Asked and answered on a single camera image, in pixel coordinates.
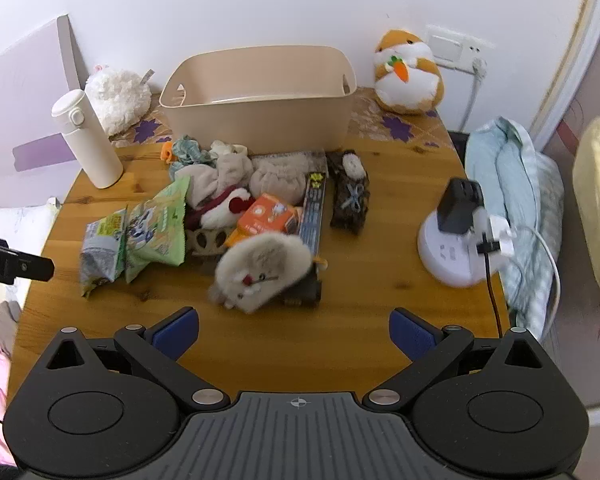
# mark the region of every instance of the white thermos bottle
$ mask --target white thermos bottle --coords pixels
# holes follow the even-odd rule
[[[84,90],[71,90],[51,108],[64,140],[95,187],[112,186],[122,175],[122,163],[107,139]]]

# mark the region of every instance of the green snack bag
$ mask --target green snack bag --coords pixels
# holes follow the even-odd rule
[[[80,250],[80,290],[83,296],[112,283],[125,268],[126,209],[87,225]]]
[[[184,199],[188,187],[189,178],[179,178],[133,208],[126,229],[127,283],[150,262],[179,266],[184,261]]]

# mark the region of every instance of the wall outlet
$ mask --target wall outlet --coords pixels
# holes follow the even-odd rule
[[[427,25],[424,41],[438,65],[469,73],[474,72],[474,59],[479,57],[488,62],[496,48],[489,41],[435,25]]]

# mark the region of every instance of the beige plastic bin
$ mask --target beige plastic bin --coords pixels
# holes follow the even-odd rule
[[[355,91],[351,64],[336,48],[253,46],[185,60],[160,104],[174,140],[188,134],[204,148],[219,139],[251,153],[336,150]]]

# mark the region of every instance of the blue gripper pad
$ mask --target blue gripper pad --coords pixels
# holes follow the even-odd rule
[[[174,361],[198,339],[198,313],[191,309],[156,331],[151,345]]]
[[[419,324],[412,318],[419,319],[422,323]],[[389,316],[389,337],[411,361],[421,358],[436,346],[439,341],[436,340],[438,335],[442,336],[442,332],[413,315],[407,316],[396,309]]]

